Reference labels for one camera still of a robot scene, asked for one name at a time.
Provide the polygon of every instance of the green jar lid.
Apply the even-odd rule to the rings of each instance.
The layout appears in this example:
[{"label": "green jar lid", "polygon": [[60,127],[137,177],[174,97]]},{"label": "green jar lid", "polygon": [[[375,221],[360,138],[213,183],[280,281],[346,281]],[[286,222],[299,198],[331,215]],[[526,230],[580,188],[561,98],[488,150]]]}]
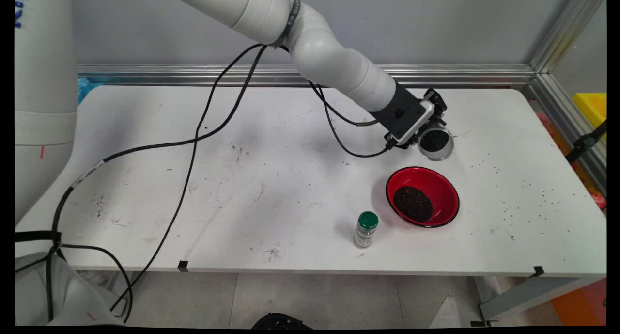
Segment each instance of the green jar lid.
[{"label": "green jar lid", "polygon": [[379,225],[379,217],[372,212],[363,212],[359,215],[357,222],[359,223],[359,226],[365,228],[366,230],[372,230]]}]

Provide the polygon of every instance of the yellow box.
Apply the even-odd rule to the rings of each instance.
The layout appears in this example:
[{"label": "yellow box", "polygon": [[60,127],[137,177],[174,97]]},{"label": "yellow box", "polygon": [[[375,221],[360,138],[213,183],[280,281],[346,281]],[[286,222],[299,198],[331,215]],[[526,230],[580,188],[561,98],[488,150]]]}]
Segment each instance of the yellow box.
[{"label": "yellow box", "polygon": [[[595,128],[607,119],[607,93],[577,93],[573,102]],[[603,140],[607,142],[607,133]]]}]

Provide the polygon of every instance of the white table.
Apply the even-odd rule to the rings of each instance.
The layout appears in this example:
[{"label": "white table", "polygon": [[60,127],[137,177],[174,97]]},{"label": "white table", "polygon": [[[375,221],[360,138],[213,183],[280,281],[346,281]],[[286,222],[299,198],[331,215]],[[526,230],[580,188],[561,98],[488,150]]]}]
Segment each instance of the white table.
[{"label": "white table", "polygon": [[[79,107],[71,160],[15,230],[49,229],[64,190],[102,158],[193,138],[209,91],[93,90]],[[421,97],[425,89],[410,91]],[[221,124],[238,92],[217,89],[204,132]],[[605,277],[606,218],[525,98],[511,89],[438,92],[455,149],[431,162],[416,147],[351,157],[336,143],[312,90],[248,88],[230,123],[199,143],[184,205],[150,270],[178,271],[183,260],[188,270],[205,272],[529,276],[542,266],[538,278]],[[369,118],[337,91],[325,95],[348,118]],[[383,148],[387,131],[380,125],[332,119],[350,150]],[[64,243],[102,246],[127,270],[141,270],[172,219],[191,153],[185,145],[105,164],[69,197],[60,221]],[[452,182],[461,201],[454,221],[421,228],[392,211],[386,180],[405,166],[436,170]],[[370,248],[361,250],[353,234],[365,210],[379,215],[379,226]],[[48,245],[20,243],[15,256]],[[116,270],[102,253],[64,254],[79,270]]]}]

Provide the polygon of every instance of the red bowl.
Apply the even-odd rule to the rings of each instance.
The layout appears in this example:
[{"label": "red bowl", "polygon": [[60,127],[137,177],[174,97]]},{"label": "red bowl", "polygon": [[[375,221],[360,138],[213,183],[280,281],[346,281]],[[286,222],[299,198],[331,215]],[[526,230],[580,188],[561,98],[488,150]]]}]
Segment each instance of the red bowl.
[{"label": "red bowl", "polygon": [[[421,190],[433,205],[433,215],[426,222],[417,222],[407,217],[394,206],[396,190],[403,186],[413,186]],[[386,184],[389,205],[401,218],[422,227],[439,227],[450,223],[459,212],[459,195],[443,175],[423,167],[406,167],[397,170],[389,177]]]}]

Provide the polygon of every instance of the gray wall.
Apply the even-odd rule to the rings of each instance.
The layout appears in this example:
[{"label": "gray wall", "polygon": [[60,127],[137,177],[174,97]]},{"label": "gray wall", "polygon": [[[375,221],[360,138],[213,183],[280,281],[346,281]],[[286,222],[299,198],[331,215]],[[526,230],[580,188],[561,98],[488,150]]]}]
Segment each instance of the gray wall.
[{"label": "gray wall", "polygon": [[[302,0],[378,64],[527,63],[566,0]],[[74,0],[81,64],[228,64],[252,42],[179,0]],[[242,60],[250,63],[251,57]],[[263,64],[290,64],[270,51]]]},{"label": "gray wall", "polygon": [[607,0],[552,69],[569,93],[607,93]]}]

